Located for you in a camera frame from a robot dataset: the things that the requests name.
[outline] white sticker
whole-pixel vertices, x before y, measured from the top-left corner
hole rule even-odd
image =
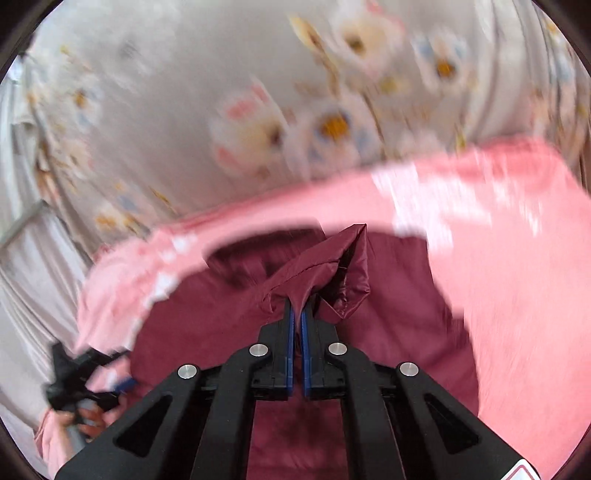
[[[523,458],[501,480],[540,480],[532,466]]]

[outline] pink cloth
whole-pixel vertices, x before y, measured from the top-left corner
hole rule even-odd
[[[427,237],[436,283],[472,338],[479,417],[550,479],[591,420],[591,201],[539,140],[354,172],[121,244],[87,280],[77,350],[132,346],[153,302],[221,244],[311,222]],[[92,386],[120,374],[105,371]],[[65,455],[53,414],[37,442],[55,474]]]

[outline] silver screw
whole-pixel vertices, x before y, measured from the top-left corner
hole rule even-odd
[[[347,346],[344,343],[331,343],[329,345],[329,352],[333,355],[344,355],[347,353]]]
[[[405,362],[400,365],[400,373],[407,377],[414,377],[418,373],[418,367],[412,362]]]
[[[180,378],[188,380],[189,378],[193,378],[195,375],[197,375],[197,367],[195,365],[183,365],[178,369],[177,373]]]
[[[265,356],[269,351],[267,345],[263,345],[262,343],[255,343],[252,347],[248,350],[252,356]]]

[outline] maroon fabric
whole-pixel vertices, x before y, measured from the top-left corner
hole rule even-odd
[[[329,237],[282,231],[224,247],[207,264],[152,308],[131,354],[138,395],[179,365],[224,363],[281,318],[286,297],[301,310],[319,292],[317,316],[337,324],[344,343],[384,365],[415,362],[478,412],[469,336],[433,283],[425,240],[365,225]],[[347,478],[338,402],[304,401],[300,390],[286,403],[257,404],[248,478]]]

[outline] floral fabric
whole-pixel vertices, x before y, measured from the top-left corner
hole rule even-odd
[[[577,161],[590,80],[530,0],[65,0],[24,62],[37,178],[89,252],[500,135]]]

